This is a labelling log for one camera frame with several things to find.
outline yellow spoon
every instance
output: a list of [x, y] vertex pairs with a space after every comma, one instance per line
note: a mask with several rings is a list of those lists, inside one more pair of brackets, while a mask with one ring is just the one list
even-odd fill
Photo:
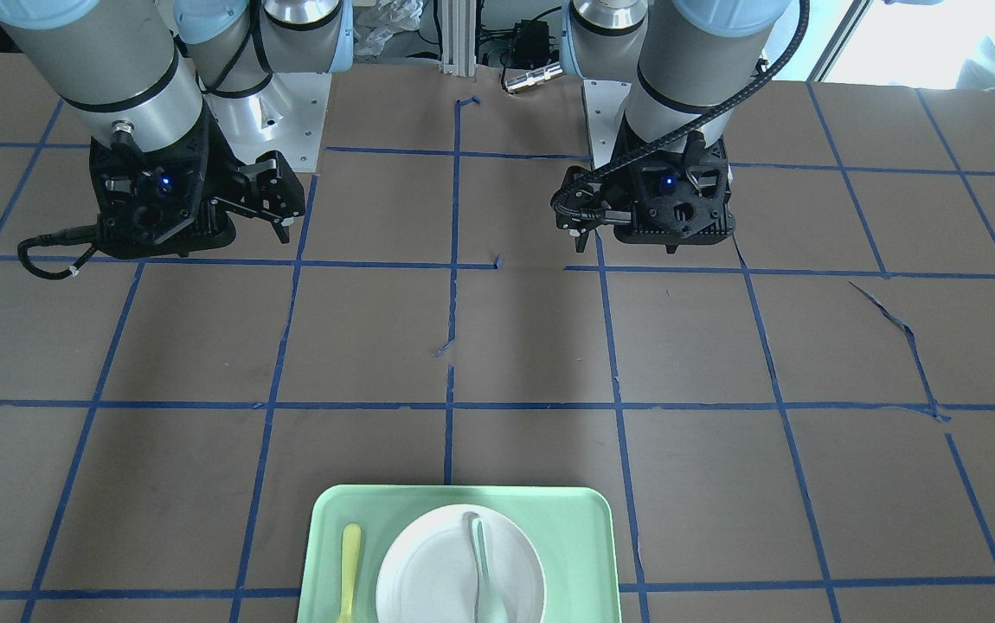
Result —
[[340, 556], [340, 618], [336, 623], [354, 623], [351, 607], [356, 596], [356, 572], [359, 571], [359, 549], [363, 544], [363, 529], [349, 523], [343, 529], [343, 555]]

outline green tray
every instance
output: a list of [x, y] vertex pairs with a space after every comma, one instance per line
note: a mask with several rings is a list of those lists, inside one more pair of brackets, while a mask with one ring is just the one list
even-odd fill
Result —
[[620, 623], [613, 514], [600, 493], [552, 486], [337, 485], [312, 506], [298, 623], [335, 623], [340, 608], [340, 537], [363, 527], [356, 623], [376, 623], [375, 586], [390, 544], [412, 521], [447, 504], [480, 504], [529, 536], [544, 567], [544, 623]]

